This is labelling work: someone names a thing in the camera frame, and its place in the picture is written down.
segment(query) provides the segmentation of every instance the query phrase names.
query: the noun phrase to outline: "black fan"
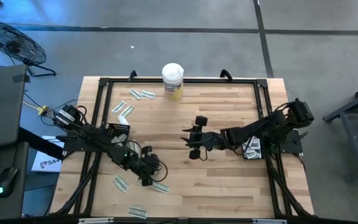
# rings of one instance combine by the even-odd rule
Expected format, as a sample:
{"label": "black fan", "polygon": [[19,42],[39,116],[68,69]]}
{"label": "black fan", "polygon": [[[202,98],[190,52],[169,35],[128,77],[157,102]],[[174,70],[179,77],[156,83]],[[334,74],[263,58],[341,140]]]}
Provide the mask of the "black fan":
{"label": "black fan", "polygon": [[55,71],[40,66],[47,60],[47,54],[39,44],[17,29],[2,22],[0,22],[0,51],[27,66],[36,66],[52,72],[34,75],[29,69],[29,73],[33,77],[56,75]]}

